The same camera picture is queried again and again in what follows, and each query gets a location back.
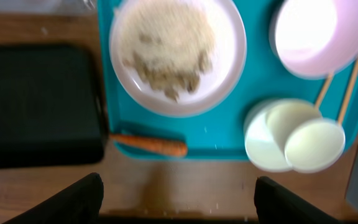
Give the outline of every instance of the chopstick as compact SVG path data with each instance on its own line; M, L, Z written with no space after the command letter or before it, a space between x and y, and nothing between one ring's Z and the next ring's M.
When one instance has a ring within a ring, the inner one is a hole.
M356 60L356 64L354 65L354 68L353 68L353 71L351 74L351 79L350 79L349 83L347 84L345 97L344 97L344 100L342 101L341 110L339 112L339 116L337 119L337 121L340 125L343 124L343 121L345 119L346 111L347 111L347 108L349 107L349 102L350 102L352 94L353 94L353 90L354 90L354 86L357 81L357 77L358 77L358 59ZM329 89L329 86L331 85L331 82L333 81L333 78L334 78L334 72L331 72L329 74L329 76L327 77L327 79L320 91L320 94L317 97L316 103L314 104L315 108L319 108L321 106L321 103L323 102L324 97L326 96L326 93Z

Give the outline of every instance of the wooden table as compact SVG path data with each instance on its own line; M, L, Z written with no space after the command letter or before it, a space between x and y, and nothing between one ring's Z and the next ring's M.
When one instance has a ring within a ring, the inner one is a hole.
M0 44L70 42L92 51L101 74L96 16L0 15ZM36 206L90 172L104 182L105 215L167 218L256 218L256 178L267 175L326 213L358 220L345 202L356 147L317 174L270 174L249 162L150 162L109 144L95 165L0 170L0 223Z

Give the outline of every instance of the teal tray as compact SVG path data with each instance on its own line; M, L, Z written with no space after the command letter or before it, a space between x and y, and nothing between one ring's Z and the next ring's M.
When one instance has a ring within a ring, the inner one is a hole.
M269 24L281 1L234 0L244 21L248 49L244 72L233 92L217 107L191 118L168 118L150 112L125 92L111 65L109 33L113 9L120 2L98 1L109 127L114 133L183 140L189 148L186 159L247 161L242 130L247 112L256 103L269 98L301 98L314 102L323 85L324 80L302 80L291 75L270 49ZM321 105L324 117L337 118L353 66L350 64L334 77ZM358 133L358 80L343 127L347 150ZM169 159L119 144L117 147L138 159Z

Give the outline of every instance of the brown tabletop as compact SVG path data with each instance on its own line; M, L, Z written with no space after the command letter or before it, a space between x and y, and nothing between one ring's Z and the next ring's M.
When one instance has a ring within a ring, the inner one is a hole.
M0 44L70 42L92 51L101 74L96 16L0 15ZM317 174L271 174L250 162L151 162L110 143L95 165L0 170L0 223L34 207L90 172L104 182L101 214L167 218L256 218L256 178L267 175L326 213L358 220L345 201L357 145Z

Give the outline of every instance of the carrot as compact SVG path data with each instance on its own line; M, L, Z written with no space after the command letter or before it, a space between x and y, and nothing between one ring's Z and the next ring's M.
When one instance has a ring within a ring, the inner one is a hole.
M128 136L123 134L110 134L110 138L118 143L137 147L148 152L165 156L184 157L187 155L187 146L181 141L171 141L157 138Z

